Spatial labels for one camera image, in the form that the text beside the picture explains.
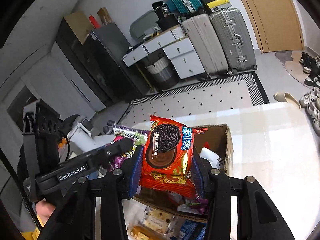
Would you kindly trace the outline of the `left hand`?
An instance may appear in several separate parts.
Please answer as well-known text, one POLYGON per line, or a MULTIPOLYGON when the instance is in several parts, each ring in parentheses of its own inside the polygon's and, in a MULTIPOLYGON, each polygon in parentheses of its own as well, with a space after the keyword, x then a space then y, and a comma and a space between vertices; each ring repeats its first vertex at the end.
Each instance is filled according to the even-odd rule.
POLYGON ((56 207, 46 200, 39 201, 36 204, 36 212, 43 224, 46 224, 56 207))

